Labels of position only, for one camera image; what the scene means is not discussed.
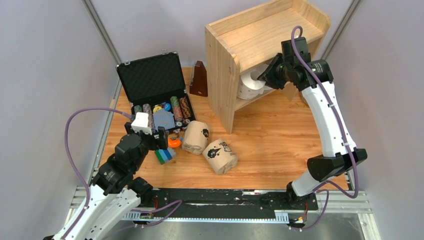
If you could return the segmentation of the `white floral paper roll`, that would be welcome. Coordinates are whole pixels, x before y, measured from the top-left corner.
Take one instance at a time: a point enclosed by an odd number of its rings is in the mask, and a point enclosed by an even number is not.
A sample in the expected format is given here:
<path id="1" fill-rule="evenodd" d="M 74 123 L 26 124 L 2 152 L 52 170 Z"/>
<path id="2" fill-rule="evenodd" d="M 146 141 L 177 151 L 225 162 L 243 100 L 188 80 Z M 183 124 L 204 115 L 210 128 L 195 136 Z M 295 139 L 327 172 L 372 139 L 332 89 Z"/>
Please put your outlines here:
<path id="1" fill-rule="evenodd" d="M 265 81 L 257 80 L 263 71 L 264 69 L 254 68 L 240 75 L 237 90 L 239 99 L 250 100 L 262 95 L 265 91 L 272 90 L 271 87 L 266 86 Z"/>

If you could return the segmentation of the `brown paper roll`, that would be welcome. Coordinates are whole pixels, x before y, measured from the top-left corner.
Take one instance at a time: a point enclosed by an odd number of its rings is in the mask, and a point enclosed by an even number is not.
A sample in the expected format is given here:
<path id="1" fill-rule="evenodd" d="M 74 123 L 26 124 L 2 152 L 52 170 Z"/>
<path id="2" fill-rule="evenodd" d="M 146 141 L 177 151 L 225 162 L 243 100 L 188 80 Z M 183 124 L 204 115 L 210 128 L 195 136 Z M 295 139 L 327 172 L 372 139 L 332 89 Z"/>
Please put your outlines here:
<path id="1" fill-rule="evenodd" d="M 238 156 L 231 150 L 230 146 L 219 138 L 211 142 L 202 155 L 207 160 L 217 175 L 223 175 L 238 163 Z"/>
<path id="2" fill-rule="evenodd" d="M 194 155 L 200 155 L 209 142 L 209 126 L 201 121 L 191 121 L 182 139 L 182 149 Z"/>

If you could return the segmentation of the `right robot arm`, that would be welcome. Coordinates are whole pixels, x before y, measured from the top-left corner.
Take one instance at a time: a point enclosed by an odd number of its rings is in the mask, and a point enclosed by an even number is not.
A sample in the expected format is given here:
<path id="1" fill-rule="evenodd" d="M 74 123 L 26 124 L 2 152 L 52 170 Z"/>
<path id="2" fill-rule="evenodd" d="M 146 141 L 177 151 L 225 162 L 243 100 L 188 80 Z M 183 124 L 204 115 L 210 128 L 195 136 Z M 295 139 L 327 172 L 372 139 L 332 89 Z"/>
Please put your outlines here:
<path id="1" fill-rule="evenodd" d="M 258 77 L 268 87 L 283 89 L 290 82 L 306 100 L 321 140 L 322 154 L 307 160 L 307 170 L 287 184 L 286 204 L 298 209 L 331 179 L 350 170 L 357 173 L 358 164 L 367 159 L 364 148 L 358 148 L 343 120 L 335 94 L 334 77 L 329 64 L 311 61 L 310 54 L 284 56 L 278 53 Z"/>

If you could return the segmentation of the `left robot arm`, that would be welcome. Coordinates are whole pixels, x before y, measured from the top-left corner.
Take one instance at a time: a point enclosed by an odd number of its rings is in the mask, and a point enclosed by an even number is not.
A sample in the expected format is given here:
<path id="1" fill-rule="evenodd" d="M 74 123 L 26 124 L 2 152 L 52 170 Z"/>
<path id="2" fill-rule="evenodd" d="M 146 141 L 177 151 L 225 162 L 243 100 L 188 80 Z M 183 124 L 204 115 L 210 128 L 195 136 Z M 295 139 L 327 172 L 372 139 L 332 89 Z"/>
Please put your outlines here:
<path id="1" fill-rule="evenodd" d="M 167 149 L 168 135 L 164 127 L 154 135 L 142 131 L 124 135 L 91 180 L 83 203 L 58 233 L 46 239 L 102 240 L 131 209 L 149 206 L 153 187 L 134 175 L 149 151 Z"/>

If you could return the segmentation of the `light wooden two-tier shelf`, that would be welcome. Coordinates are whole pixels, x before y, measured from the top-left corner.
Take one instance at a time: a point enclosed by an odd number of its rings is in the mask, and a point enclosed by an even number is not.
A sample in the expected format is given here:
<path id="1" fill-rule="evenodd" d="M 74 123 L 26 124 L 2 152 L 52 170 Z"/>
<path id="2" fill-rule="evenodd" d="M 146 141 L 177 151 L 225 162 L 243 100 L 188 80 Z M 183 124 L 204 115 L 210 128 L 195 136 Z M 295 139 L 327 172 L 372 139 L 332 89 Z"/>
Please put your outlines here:
<path id="1" fill-rule="evenodd" d="M 330 17 L 306 0 L 272 0 L 205 26 L 209 105 L 227 133 L 235 112 L 251 103 L 237 97 L 240 75 L 281 52 L 294 27 L 303 28 L 315 55 L 330 26 Z"/>

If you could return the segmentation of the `orange tape measure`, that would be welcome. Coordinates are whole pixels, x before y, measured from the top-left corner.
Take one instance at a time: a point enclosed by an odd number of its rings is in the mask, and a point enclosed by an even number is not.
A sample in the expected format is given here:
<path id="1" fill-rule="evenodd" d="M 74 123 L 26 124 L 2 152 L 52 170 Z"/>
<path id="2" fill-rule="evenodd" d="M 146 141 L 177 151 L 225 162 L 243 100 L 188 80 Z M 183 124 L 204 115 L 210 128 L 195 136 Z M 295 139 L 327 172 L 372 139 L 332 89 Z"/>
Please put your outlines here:
<path id="1" fill-rule="evenodd" d="M 167 143 L 169 148 L 178 148 L 182 145 L 182 139 L 180 137 L 169 137 Z"/>

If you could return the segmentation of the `green blue block stack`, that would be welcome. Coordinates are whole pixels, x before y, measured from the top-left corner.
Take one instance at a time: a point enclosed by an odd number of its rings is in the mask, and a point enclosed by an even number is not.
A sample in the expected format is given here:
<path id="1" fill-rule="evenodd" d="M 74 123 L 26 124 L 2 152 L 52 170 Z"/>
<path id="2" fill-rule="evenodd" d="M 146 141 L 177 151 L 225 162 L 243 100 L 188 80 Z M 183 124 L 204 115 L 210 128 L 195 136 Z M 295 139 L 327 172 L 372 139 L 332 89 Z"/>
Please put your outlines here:
<path id="1" fill-rule="evenodd" d="M 154 154 L 161 165 L 168 163 L 177 156 L 177 153 L 171 147 L 155 150 Z"/>

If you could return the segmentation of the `black poker chip case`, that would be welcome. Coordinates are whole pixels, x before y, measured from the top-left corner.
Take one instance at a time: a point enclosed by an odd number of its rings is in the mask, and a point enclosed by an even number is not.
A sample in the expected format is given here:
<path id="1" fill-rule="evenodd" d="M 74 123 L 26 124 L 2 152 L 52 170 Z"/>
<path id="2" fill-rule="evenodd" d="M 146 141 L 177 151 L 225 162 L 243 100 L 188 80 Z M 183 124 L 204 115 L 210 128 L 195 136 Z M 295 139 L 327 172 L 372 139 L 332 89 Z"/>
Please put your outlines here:
<path id="1" fill-rule="evenodd" d="M 128 101 L 135 107 L 150 107 L 149 117 L 153 132 L 162 126 L 169 132 L 186 129 L 196 117 L 187 93 L 179 54 L 176 51 L 142 59 L 126 61 L 116 66 L 116 71 Z M 154 107 L 169 104 L 167 122 L 160 125 L 154 117 Z"/>

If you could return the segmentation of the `dark brown wooden metronome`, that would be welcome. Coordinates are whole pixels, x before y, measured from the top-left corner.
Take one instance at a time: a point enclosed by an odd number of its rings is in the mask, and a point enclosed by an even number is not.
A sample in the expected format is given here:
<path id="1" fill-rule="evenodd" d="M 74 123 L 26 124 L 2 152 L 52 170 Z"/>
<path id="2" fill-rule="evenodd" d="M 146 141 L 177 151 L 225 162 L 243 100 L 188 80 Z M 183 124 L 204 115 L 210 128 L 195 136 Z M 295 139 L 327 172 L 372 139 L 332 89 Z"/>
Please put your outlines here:
<path id="1" fill-rule="evenodd" d="M 189 93 L 200 97 L 208 97 L 207 70 L 204 63 L 196 61 L 192 66 Z"/>

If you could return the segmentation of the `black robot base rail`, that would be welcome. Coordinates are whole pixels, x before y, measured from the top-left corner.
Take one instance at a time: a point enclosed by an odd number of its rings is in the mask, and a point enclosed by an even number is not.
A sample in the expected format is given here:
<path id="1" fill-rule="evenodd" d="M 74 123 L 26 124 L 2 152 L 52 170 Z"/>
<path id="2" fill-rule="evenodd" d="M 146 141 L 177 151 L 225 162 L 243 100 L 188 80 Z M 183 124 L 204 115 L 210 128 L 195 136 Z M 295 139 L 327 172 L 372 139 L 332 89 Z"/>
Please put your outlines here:
<path id="1" fill-rule="evenodd" d="M 304 224 L 318 210 L 315 194 L 295 197 L 285 190 L 154 188 L 138 209 L 151 211 L 153 220 L 209 223 Z"/>

